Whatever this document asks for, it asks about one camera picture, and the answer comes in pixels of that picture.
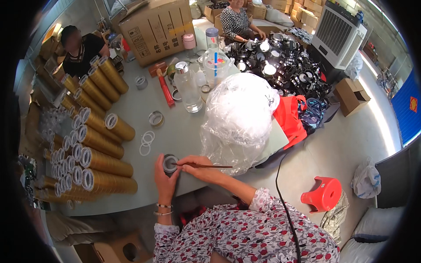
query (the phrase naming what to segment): blue wall panel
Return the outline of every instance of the blue wall panel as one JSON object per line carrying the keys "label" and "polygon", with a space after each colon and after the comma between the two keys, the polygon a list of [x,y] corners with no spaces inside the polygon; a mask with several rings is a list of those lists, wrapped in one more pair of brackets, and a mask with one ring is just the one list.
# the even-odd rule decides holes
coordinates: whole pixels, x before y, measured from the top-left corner
{"label": "blue wall panel", "polygon": [[[404,145],[421,130],[421,96],[418,87],[419,83],[412,70],[408,79],[391,100]],[[410,109],[411,97],[418,100],[417,112]]]}

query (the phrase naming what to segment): power cord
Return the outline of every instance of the power cord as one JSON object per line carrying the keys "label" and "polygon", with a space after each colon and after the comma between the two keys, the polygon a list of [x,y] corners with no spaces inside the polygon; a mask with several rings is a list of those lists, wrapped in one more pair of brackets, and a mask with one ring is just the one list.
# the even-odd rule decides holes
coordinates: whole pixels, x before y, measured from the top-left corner
{"label": "power cord", "polygon": [[290,227],[292,229],[292,235],[294,237],[295,247],[297,248],[297,261],[298,261],[298,263],[301,263],[301,252],[300,252],[300,244],[298,243],[298,237],[297,237],[297,234],[295,233],[294,226],[292,225],[292,221],[291,221],[291,217],[290,217],[289,212],[288,212],[288,208],[285,205],[284,199],[282,198],[281,192],[279,191],[279,187],[278,187],[278,175],[279,175],[279,170],[281,169],[282,159],[279,163],[278,173],[276,174],[276,179],[275,179],[276,190],[278,190],[279,198],[281,199],[281,202],[284,205],[285,212],[287,213],[287,217],[288,217],[288,222],[289,222]]}

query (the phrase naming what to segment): bracelet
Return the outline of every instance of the bracelet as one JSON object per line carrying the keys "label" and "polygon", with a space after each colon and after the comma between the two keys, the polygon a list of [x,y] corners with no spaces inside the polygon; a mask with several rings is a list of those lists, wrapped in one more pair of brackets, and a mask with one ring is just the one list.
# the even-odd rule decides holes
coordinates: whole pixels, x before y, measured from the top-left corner
{"label": "bracelet", "polygon": [[172,213],[173,213],[173,211],[171,211],[169,213],[165,213],[165,214],[154,212],[154,215],[169,215],[169,214],[172,214]]}
{"label": "bracelet", "polygon": [[172,206],[172,205],[160,205],[160,204],[158,204],[158,203],[157,203],[157,206],[158,206],[158,207],[162,207],[162,208],[173,208],[173,206]]}

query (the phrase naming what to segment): air cooler grille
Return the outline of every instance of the air cooler grille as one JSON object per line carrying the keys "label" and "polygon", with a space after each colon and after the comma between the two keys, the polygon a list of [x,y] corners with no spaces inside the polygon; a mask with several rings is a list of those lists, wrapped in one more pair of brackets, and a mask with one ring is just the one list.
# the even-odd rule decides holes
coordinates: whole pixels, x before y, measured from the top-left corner
{"label": "air cooler grille", "polygon": [[352,57],[355,54],[355,51],[357,51],[357,48],[360,46],[362,42],[362,38],[360,35],[356,35],[354,38],[354,41],[352,42],[351,46],[348,49],[348,52],[344,56],[343,60],[341,61],[340,66],[346,66],[348,62],[352,59]]}
{"label": "air cooler grille", "polygon": [[329,10],[325,10],[316,37],[338,56],[350,32],[350,25]]}

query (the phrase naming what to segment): red bag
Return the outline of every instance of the red bag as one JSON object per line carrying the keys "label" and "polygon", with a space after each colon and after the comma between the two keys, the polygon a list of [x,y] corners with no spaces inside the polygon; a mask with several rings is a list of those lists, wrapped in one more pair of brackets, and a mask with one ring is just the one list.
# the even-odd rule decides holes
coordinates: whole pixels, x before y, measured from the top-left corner
{"label": "red bag", "polygon": [[278,121],[289,143],[284,146],[284,150],[294,144],[299,143],[307,137],[307,132],[298,118],[298,105],[302,110],[307,108],[307,105],[302,105],[299,101],[306,102],[306,98],[302,95],[281,97],[279,106],[273,113],[273,117]]}

